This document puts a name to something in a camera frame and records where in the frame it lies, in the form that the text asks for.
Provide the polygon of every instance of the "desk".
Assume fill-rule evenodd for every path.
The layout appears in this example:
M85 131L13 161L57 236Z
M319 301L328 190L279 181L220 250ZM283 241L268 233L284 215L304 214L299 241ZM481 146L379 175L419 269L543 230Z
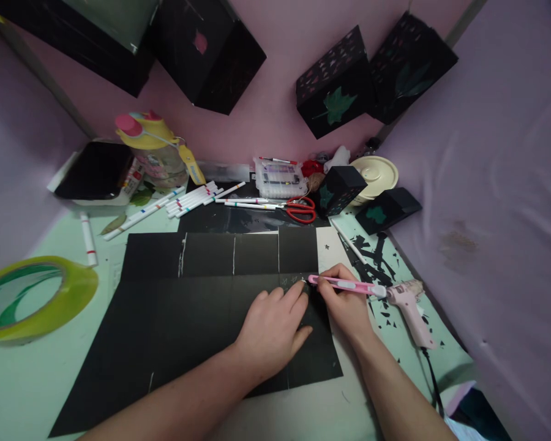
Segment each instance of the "desk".
M89 209L94 233L98 234L122 210L110 207ZM128 214L136 211L138 208L131 206ZM79 208L58 220L34 255L58 255L84 263L86 254L77 212ZM131 228L130 233L175 232L178 222L168 219L162 211ZM365 234L351 210L340 215L339 224L348 236L364 237L369 243L367 250L375 250L377 238ZM128 234L123 233L110 242L105 242L100 236L95 237L99 257L95 271L99 276L99 286L82 313L62 328L28 344L0 343L0 441L46 439L112 298L120 277L127 237ZM389 240L384 243L383 256L395 271L396 283L413 278ZM471 359L451 336L429 299L423 297L420 305L428 316L433 336L443 343L431 351L431 360L439 383L444 383L462 366L470 364ZM432 383L426 361L414 348L399 310L394 306L385 309L379 301L372 304L372 309L377 330L385 344L400 360L400 365L414 384L430 400ZM219 427L214 438L374 439L378 433L375 414L354 368L353 354L334 324L332 330L343 377L246 399ZM69 435L57 439L76 438L77 435Z

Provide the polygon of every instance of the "red scissors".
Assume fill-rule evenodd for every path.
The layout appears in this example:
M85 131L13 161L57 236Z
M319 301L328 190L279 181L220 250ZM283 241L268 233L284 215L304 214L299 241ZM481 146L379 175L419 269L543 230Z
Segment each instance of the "red scissors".
M317 212L314 210L314 202L312 201L312 199L304 196L300 199L288 199L285 204L280 204L278 205L278 207L286 208L286 213L288 213L288 216L302 224L311 224L317 218ZM300 217L294 216L294 214L307 215L310 216L310 219L302 219Z

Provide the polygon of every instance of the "black paper box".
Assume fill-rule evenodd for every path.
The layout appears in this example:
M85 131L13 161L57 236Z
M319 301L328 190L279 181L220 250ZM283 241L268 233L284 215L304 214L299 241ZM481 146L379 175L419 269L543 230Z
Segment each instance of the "black paper box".
M379 233L422 210L408 190L399 187L382 193L362 209L355 218L369 235Z
M143 29L154 11L155 5L143 3ZM129 50L62 0L0 0L0 15L134 97L149 78L155 59L141 40Z
M296 81L296 108L316 139L365 113L372 99L359 26Z
M164 0L148 45L194 105L225 115L266 59L224 0Z
M368 114L391 124L457 62L437 32L405 12L370 61Z
M339 214L367 187L365 179L352 165L332 167L315 195L312 195L320 216Z

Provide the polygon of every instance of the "green tape roll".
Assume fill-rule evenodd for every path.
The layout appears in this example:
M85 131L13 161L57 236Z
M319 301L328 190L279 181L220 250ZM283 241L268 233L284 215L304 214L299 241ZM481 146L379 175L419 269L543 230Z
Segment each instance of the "green tape roll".
M98 275L57 256L34 257L0 271L0 340L47 334L92 300Z

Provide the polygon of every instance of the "right hand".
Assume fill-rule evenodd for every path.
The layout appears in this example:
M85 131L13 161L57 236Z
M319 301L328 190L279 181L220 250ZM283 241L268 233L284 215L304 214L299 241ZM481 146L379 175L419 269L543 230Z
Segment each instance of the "right hand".
M358 281L342 263L323 272L318 278L318 291L331 313L331 316L352 343L368 339L374 335L367 312L365 294L342 291L337 294L332 285L323 277Z

